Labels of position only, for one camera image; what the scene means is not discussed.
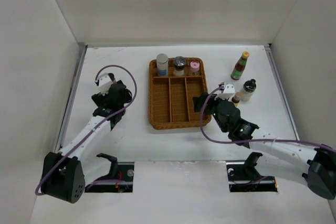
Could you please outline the small black-capped spice bottle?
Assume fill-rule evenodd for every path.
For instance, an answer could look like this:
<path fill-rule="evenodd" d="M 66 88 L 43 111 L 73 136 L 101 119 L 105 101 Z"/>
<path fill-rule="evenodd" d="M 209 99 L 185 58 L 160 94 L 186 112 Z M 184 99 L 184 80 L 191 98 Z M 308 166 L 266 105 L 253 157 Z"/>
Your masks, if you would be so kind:
<path fill-rule="evenodd" d="M 115 77 L 113 73 L 108 73 L 109 78 L 111 79 L 112 83 L 116 83 Z"/>

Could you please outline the pink-capped spice jar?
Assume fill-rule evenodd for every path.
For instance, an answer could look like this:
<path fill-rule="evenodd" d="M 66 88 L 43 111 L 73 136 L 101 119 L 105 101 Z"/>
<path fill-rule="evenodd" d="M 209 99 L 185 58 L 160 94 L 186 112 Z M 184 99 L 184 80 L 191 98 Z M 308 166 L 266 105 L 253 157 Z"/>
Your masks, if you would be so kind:
<path fill-rule="evenodd" d="M 200 62 L 193 60 L 190 62 L 190 69 L 188 72 L 189 76 L 199 76 L 200 75 Z"/>

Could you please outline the small brown-capped yellow bottle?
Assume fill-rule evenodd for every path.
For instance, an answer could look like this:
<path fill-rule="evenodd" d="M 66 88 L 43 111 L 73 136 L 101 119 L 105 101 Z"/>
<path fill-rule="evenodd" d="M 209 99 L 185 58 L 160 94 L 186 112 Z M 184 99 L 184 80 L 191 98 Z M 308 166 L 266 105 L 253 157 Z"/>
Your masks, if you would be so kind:
<path fill-rule="evenodd" d="M 241 93 L 240 92 L 236 92 L 234 94 L 234 96 L 232 97 L 231 101 L 235 106 L 238 106 L 238 103 L 240 102 L 241 99 Z"/>

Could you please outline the black-top salt grinder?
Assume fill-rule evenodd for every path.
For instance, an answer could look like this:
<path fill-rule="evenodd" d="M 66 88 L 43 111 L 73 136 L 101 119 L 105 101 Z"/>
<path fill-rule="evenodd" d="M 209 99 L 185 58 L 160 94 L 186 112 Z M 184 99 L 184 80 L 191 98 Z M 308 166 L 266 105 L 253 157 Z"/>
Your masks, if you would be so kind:
<path fill-rule="evenodd" d="M 181 77 L 185 76 L 184 68 L 186 66 L 186 59 L 182 56 L 177 56 L 173 60 L 174 70 L 173 76 Z"/>

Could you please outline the red sauce bottle yellow cap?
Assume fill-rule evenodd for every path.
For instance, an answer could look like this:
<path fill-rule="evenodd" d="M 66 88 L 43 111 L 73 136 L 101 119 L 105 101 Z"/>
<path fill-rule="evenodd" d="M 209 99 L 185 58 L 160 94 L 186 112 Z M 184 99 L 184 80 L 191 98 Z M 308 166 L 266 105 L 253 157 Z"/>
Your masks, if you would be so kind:
<path fill-rule="evenodd" d="M 238 59 L 238 61 L 236 62 L 232 73 L 230 75 L 230 77 L 233 80 L 239 80 L 246 68 L 246 63 L 247 63 L 247 59 L 250 56 L 249 52 L 244 51 L 241 55 L 241 57 Z"/>

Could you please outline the white bottle black cap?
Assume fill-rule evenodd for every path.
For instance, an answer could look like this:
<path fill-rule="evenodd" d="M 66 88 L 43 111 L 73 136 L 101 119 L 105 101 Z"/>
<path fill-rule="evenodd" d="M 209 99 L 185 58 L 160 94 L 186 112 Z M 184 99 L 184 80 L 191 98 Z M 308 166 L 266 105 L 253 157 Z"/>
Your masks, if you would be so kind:
<path fill-rule="evenodd" d="M 250 79 L 246 81 L 241 90 L 240 90 L 240 100 L 247 102 L 250 100 L 251 96 L 256 90 L 256 80 L 255 79 Z"/>

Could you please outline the tall jar silver lid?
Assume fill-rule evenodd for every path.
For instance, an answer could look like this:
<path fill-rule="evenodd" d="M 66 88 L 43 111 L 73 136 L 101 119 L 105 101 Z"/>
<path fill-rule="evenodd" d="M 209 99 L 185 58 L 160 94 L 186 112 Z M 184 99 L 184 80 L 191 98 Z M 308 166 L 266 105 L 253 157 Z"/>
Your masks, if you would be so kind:
<path fill-rule="evenodd" d="M 158 54 L 156 57 L 156 67 L 158 76 L 168 76 L 169 74 L 169 58 L 166 54 Z"/>

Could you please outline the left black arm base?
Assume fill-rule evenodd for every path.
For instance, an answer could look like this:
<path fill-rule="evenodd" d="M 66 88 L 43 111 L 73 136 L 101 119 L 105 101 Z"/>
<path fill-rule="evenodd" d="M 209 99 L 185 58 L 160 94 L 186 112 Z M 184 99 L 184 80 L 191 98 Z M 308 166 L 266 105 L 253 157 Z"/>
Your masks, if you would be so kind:
<path fill-rule="evenodd" d="M 135 164 L 119 162 L 114 156 L 100 153 L 96 156 L 102 165 L 93 171 L 94 179 L 87 183 L 86 193 L 132 193 Z"/>

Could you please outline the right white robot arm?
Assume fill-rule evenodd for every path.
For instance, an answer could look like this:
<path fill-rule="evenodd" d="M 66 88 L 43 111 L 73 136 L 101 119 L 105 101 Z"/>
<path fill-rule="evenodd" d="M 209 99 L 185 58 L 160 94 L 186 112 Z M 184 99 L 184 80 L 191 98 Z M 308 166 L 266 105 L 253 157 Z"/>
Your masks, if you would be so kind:
<path fill-rule="evenodd" d="M 257 124 L 240 116 L 240 110 L 214 92 L 193 97 L 194 111 L 211 115 L 220 130 L 228 134 L 227 141 L 206 137 L 212 143 L 235 144 L 252 150 L 244 162 L 244 175 L 251 180 L 265 176 L 281 177 L 308 187 L 316 195 L 335 199 L 335 149 L 307 141 L 284 140 L 271 134 L 261 134 Z"/>

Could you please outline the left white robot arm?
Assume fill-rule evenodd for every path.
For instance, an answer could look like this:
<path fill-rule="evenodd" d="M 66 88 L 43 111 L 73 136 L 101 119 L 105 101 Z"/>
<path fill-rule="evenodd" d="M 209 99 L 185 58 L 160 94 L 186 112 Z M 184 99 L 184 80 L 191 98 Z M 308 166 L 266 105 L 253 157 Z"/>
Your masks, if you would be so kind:
<path fill-rule="evenodd" d="M 105 92 L 91 97 L 97 108 L 83 130 L 67 146 L 45 156 L 37 195 L 74 204 L 98 181 L 121 182 L 116 157 L 99 153 L 94 161 L 89 160 L 95 146 L 120 122 L 133 101 L 131 91 L 121 80 L 108 81 L 106 85 Z"/>

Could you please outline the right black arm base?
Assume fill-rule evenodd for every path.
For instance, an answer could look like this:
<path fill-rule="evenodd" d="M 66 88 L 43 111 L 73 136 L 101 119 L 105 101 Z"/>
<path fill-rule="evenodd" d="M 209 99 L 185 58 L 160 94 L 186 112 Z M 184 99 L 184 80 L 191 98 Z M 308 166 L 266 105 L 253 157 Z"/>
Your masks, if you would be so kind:
<path fill-rule="evenodd" d="M 245 161 L 226 163 L 228 186 L 231 193 L 278 192 L 275 178 L 261 176 L 255 168 L 262 156 L 261 153 L 252 152 Z"/>

